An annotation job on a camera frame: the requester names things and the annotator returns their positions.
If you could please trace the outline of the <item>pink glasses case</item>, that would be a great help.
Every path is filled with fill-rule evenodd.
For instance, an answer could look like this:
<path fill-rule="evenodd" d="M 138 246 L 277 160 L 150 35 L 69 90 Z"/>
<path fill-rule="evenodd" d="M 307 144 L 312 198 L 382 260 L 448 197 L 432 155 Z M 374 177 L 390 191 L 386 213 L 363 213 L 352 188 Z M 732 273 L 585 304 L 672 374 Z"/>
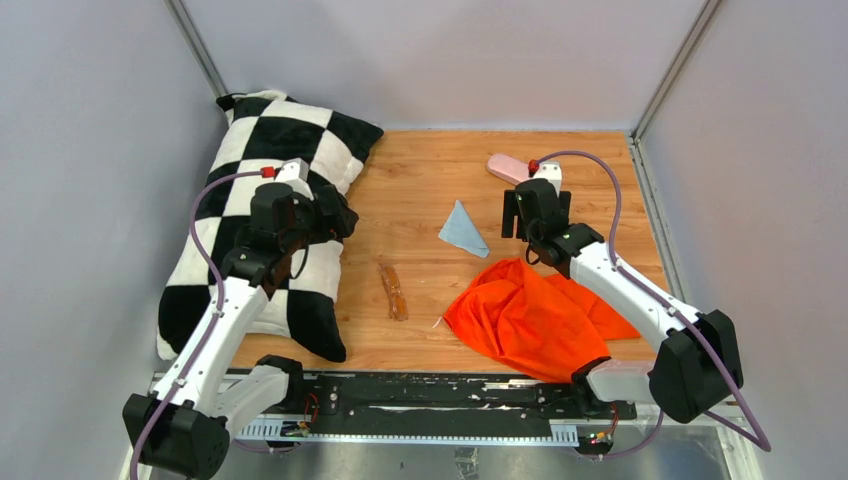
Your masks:
<path fill-rule="evenodd" d="M 528 164 L 505 154 L 492 155 L 485 167 L 489 173 L 511 185 L 518 185 L 530 179 Z"/>

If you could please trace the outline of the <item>light blue cleaning cloth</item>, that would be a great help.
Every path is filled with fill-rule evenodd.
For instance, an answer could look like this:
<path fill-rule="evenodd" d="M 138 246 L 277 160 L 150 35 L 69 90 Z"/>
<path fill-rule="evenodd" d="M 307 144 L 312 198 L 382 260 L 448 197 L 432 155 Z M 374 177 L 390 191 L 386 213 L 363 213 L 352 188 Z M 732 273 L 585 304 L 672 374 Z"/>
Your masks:
<path fill-rule="evenodd" d="M 490 249 L 460 200 L 441 228 L 438 238 L 476 257 L 487 258 Z"/>

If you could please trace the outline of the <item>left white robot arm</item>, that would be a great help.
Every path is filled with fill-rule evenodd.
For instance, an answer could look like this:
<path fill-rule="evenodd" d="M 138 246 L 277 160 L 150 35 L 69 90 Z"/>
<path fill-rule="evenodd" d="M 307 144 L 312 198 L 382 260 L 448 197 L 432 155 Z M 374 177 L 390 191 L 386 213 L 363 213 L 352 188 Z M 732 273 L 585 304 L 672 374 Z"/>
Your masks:
<path fill-rule="evenodd" d="M 130 476 L 145 464 L 210 479 L 245 426 L 271 406 L 298 411 L 306 400 L 300 363 L 270 355 L 225 392 L 223 377 L 251 324 L 312 244 L 349 237 L 358 220 L 333 185 L 299 180 L 259 186 L 248 223 L 217 270 L 216 294 L 171 369 L 149 393 L 131 395 L 122 416 L 133 444 Z"/>

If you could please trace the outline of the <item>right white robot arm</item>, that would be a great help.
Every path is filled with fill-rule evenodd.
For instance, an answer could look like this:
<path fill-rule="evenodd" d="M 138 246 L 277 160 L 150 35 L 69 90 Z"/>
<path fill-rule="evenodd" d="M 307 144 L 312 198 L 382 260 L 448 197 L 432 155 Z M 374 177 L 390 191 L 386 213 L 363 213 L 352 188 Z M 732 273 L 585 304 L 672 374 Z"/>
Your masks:
<path fill-rule="evenodd" d="M 596 417 L 613 401 L 652 403 L 689 423 L 744 384 L 733 321 L 674 298 L 609 250 L 603 236 L 568 217 L 570 194 L 550 181 L 522 182 L 503 197 L 504 238 L 518 238 L 538 262 L 587 288 L 621 315 L 656 354 L 648 362 L 601 357 L 573 374 L 571 403 Z"/>

